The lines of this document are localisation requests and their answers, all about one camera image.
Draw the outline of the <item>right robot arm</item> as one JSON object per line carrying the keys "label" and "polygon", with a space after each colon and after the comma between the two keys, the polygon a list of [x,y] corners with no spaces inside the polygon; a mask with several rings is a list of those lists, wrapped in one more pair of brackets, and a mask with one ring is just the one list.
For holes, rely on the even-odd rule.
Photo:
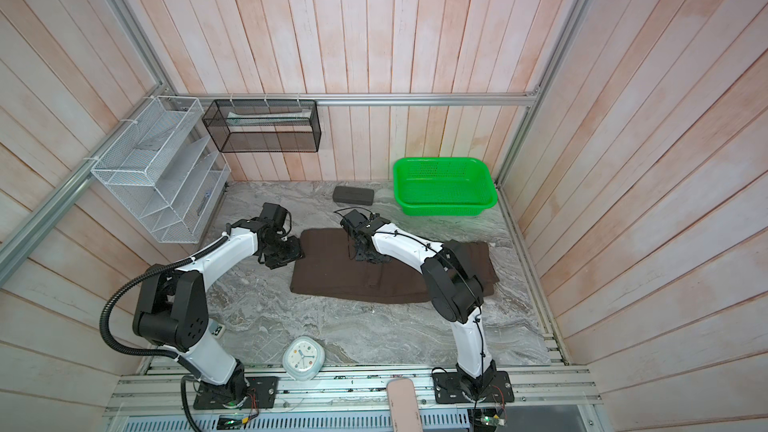
{"label": "right robot arm", "polygon": [[368,262],[396,259],[417,272],[429,301],[452,329],[457,348],[456,372],[445,375],[470,401],[481,401],[497,373],[484,331],[484,289],[470,269],[470,258],[455,241],[430,242],[379,220],[343,225],[354,241],[356,258]]}

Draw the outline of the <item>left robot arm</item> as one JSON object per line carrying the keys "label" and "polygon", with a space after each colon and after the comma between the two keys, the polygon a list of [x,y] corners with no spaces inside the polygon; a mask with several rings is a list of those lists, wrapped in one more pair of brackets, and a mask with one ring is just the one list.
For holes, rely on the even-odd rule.
{"label": "left robot arm", "polygon": [[242,219],[206,248],[176,265],[154,266],[140,284],[133,331],[183,365],[201,382],[238,382],[238,360],[212,337],[208,289],[241,261],[255,257],[270,269],[303,257],[283,217]]}

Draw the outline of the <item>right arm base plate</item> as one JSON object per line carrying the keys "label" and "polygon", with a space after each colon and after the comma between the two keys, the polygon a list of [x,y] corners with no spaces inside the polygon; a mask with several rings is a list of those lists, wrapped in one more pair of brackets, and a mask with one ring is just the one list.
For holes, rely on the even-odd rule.
{"label": "right arm base plate", "polygon": [[479,378],[442,368],[431,373],[435,401],[438,404],[499,404],[515,401],[512,383],[505,371],[488,370]]}

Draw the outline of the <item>brown trousers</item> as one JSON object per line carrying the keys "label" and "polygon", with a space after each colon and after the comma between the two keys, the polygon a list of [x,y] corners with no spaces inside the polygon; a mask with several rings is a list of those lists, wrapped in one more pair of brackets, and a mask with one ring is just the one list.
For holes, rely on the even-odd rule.
{"label": "brown trousers", "polygon": [[295,294],[381,304],[432,302],[420,271],[394,258],[356,260],[342,229],[305,230],[300,244],[305,257],[294,263],[290,291]]}

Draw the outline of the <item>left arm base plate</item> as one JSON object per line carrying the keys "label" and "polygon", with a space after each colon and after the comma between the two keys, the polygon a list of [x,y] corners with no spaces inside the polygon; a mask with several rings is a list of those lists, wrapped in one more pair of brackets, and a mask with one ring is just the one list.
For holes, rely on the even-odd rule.
{"label": "left arm base plate", "polygon": [[218,409],[270,409],[274,406],[278,378],[276,376],[233,377],[224,385],[200,382],[193,408]]}

